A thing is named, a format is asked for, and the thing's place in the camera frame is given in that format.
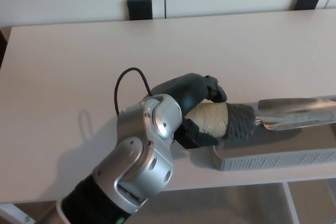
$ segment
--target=white table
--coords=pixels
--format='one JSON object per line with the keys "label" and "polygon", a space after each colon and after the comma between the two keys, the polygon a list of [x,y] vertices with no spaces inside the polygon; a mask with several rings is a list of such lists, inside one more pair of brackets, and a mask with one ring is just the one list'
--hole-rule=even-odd
{"label": "white table", "polygon": [[[113,88],[131,66],[151,87],[189,72],[230,102],[336,93],[336,10],[14,27],[0,71],[0,202],[69,193],[115,146]],[[119,105],[138,102],[137,73]],[[166,190],[336,177],[336,164],[223,173],[173,146]]]}

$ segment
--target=black cable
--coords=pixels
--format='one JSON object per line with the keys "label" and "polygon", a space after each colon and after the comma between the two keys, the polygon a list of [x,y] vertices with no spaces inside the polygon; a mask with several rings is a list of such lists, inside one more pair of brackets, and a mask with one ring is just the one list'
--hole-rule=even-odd
{"label": "black cable", "polygon": [[127,74],[128,72],[131,72],[131,71],[136,71],[141,75],[143,83],[145,84],[145,87],[147,89],[148,95],[150,97],[152,96],[151,89],[148,85],[147,79],[146,79],[145,75],[143,74],[143,72],[139,68],[128,68],[128,69],[126,69],[123,73],[121,73],[121,75],[117,79],[117,82],[116,82],[116,85],[115,85],[115,88],[114,88],[114,107],[116,109],[117,116],[119,115],[119,108],[118,108],[118,88],[119,88],[119,84],[120,84],[121,79],[125,76],[125,74]]}

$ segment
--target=metal blade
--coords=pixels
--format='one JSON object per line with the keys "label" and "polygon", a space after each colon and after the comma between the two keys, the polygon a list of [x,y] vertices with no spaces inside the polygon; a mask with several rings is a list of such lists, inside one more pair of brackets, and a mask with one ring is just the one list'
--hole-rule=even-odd
{"label": "metal blade", "polygon": [[257,120],[272,131],[335,123],[336,102],[315,98],[260,100]]}

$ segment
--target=robotic arm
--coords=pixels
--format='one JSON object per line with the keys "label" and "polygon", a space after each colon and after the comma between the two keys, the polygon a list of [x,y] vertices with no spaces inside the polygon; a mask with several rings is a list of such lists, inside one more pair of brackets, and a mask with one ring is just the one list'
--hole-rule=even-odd
{"label": "robotic arm", "polygon": [[37,223],[122,224],[168,184],[174,140],[184,148],[217,144],[184,118],[204,99],[226,101],[215,78],[186,74],[152,94],[119,114],[115,149]]}

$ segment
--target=floor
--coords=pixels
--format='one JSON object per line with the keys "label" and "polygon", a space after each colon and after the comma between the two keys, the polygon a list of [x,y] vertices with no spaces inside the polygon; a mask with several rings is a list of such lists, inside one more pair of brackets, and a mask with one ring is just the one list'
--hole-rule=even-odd
{"label": "floor", "polygon": [[[133,215],[136,223],[291,224],[281,184],[162,192]],[[289,183],[302,224],[334,224],[336,207],[327,180]],[[52,202],[18,204],[37,219]]]}

